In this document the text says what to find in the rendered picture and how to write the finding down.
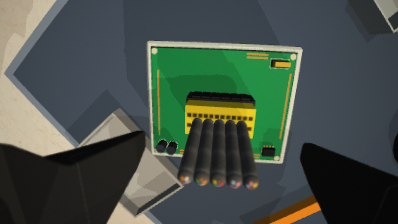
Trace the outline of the dark grey work mat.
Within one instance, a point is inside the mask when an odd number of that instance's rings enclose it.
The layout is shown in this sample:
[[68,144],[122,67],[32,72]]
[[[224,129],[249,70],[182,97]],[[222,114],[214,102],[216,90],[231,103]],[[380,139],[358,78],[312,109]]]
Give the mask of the dark grey work mat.
[[398,177],[398,30],[369,35],[348,0],[56,0],[4,72],[75,148],[121,109],[150,140],[147,42],[301,47],[283,162],[259,186],[194,179],[145,211],[154,224],[250,224],[313,195],[313,143]]

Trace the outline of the yellow power plug with grey cables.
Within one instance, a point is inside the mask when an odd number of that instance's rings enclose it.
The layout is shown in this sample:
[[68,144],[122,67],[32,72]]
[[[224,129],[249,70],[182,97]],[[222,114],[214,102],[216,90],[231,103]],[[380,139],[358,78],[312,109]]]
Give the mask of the yellow power plug with grey cables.
[[256,108],[253,103],[188,100],[185,134],[189,134],[177,173],[178,181],[210,182],[248,190],[259,186],[253,157]]

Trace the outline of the black cylindrical capacitors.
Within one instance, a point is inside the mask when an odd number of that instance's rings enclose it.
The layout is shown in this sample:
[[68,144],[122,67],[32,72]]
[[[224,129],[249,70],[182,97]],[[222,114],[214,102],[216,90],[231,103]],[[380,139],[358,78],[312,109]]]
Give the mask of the black cylindrical capacitors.
[[[275,67],[290,67],[291,63],[290,62],[274,62],[273,66]],[[160,140],[157,144],[157,146],[155,147],[155,150],[157,153],[163,153],[165,151],[167,147],[167,142],[165,140]],[[168,155],[174,155],[176,152],[178,145],[176,142],[170,142],[167,149],[166,149],[166,153]]]

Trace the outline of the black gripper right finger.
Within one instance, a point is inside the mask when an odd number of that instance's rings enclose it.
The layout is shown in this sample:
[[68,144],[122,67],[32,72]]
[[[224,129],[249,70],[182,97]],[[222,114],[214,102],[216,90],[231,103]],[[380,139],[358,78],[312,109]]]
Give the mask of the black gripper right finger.
[[300,162],[327,224],[398,224],[398,177],[303,143]]

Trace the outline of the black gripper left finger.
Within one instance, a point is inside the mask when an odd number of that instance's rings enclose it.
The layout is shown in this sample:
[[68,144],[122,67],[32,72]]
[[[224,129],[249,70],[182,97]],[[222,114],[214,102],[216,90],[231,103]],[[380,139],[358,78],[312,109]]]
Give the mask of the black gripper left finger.
[[0,143],[0,199],[15,224],[107,224],[144,152],[144,131],[47,156]]

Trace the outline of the grey tray floor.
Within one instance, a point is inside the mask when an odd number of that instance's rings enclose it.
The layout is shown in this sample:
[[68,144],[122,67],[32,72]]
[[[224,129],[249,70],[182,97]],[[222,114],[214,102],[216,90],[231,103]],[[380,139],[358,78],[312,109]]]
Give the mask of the grey tray floor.
[[[128,134],[128,132],[112,118],[85,145],[125,134]],[[140,208],[157,195],[165,192],[175,183],[175,180],[145,151],[136,172],[123,194]]]

